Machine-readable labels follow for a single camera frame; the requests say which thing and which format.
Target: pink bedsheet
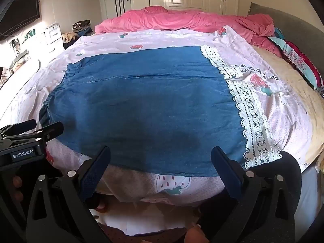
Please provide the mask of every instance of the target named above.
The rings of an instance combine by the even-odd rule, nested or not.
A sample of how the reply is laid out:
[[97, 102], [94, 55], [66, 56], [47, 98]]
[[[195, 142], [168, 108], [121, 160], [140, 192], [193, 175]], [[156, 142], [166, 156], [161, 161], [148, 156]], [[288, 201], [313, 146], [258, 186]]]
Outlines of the pink bedsheet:
[[96, 34], [135, 32], [146, 29], [191, 29], [213, 33], [223, 26], [232, 27], [249, 44], [269, 50], [281, 57], [279, 49], [266, 36], [274, 33], [273, 20], [269, 15], [254, 14], [247, 17], [218, 15], [194, 10], [167, 10], [162, 6], [150, 6], [130, 10], [122, 16], [107, 19], [95, 27]]

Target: blue denim fabric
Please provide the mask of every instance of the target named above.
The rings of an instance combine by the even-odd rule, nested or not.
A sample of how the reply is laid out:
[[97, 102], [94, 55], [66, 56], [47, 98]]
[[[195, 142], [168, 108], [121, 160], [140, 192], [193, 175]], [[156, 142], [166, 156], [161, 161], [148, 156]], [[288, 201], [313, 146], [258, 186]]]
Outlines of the blue denim fabric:
[[78, 35], [79, 37], [81, 37], [81, 36], [86, 35], [86, 33], [88, 33], [89, 31], [92, 31], [92, 29], [91, 29], [90, 26], [88, 26], [88, 27], [85, 28], [84, 30], [81, 30], [81, 31], [76, 32], [76, 33], [77, 33], [77, 35]]
[[247, 140], [224, 76], [200, 47], [106, 54], [69, 64], [40, 111], [42, 126], [61, 121], [58, 137], [111, 164], [178, 176], [218, 176], [210, 154], [220, 146], [241, 165]]

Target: folded clothes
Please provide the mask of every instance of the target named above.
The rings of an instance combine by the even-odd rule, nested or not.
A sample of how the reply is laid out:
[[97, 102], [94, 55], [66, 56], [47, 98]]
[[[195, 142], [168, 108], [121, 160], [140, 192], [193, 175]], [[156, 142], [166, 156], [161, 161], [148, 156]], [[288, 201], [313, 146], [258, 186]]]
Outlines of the folded clothes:
[[74, 32], [79, 32], [79, 31], [83, 31], [88, 26], [90, 26], [90, 20], [79, 21], [72, 25], [72, 30]]
[[91, 33], [90, 35], [92, 35], [93, 30], [91, 29], [90, 26], [88, 26], [86, 29], [78, 31], [76, 33], [78, 36], [85, 36], [85, 35], [89, 35], [90, 33]]

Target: screw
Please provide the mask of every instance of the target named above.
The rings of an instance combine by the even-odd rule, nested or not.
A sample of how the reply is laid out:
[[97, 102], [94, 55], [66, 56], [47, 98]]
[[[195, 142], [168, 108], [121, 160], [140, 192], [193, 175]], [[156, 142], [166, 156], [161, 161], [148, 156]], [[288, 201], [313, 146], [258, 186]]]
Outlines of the screw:
[[40, 175], [40, 176], [38, 176], [38, 180], [39, 181], [43, 181], [45, 179], [45, 175]]
[[252, 178], [254, 177], [254, 173], [252, 171], [247, 171], [246, 176]]
[[277, 180], [278, 180], [279, 182], [282, 182], [282, 181], [284, 180], [284, 178], [283, 178], [281, 175], [277, 175]]
[[75, 170], [72, 170], [72, 171], [70, 171], [70, 172], [67, 173], [67, 176], [69, 176], [69, 177], [73, 177], [75, 175], [76, 175], [76, 171]]

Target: television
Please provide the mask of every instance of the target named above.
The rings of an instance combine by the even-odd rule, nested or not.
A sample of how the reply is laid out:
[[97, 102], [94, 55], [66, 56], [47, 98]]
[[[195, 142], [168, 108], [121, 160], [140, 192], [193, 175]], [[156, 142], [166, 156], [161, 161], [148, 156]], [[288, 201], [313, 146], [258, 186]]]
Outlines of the television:
[[40, 18], [38, 0], [14, 0], [0, 21], [0, 41]]

